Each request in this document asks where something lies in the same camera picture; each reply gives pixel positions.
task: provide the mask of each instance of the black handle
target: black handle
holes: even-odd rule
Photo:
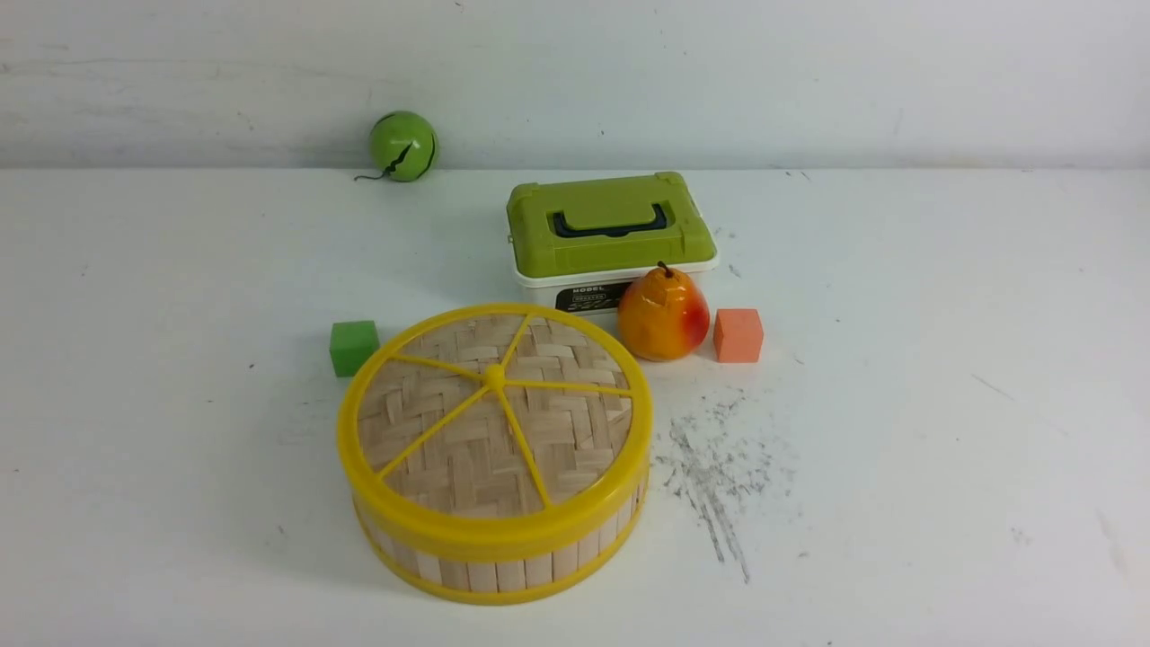
[[[666,229],[667,214],[662,210],[662,205],[653,202],[651,208],[654,210],[654,219],[642,224],[598,226],[596,229],[572,229],[570,225],[567,224],[567,215],[561,210],[551,214],[551,222],[555,228],[555,236],[559,236],[560,238],[582,238],[584,236],[611,236],[612,238],[621,238],[631,231],[653,231],[656,229]]]

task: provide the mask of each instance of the foam cube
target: foam cube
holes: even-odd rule
[[[331,367],[339,378],[350,378],[379,351],[375,321],[340,321],[331,325]]]
[[[715,359],[723,364],[754,364],[762,352],[759,310],[719,308],[715,311]]]

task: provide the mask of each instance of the orange block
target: orange block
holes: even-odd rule
[[[754,364],[762,352],[762,321],[753,307],[715,311],[715,357],[723,364]]]

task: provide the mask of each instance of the pear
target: pear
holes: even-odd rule
[[[619,302],[619,337],[636,357],[670,362],[687,357],[711,330],[711,308],[690,276],[659,265],[636,278]]]

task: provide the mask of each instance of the label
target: label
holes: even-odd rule
[[[630,284],[631,280],[624,280],[559,290],[555,294],[555,309],[581,314],[619,307],[619,300],[623,298],[623,292]]]

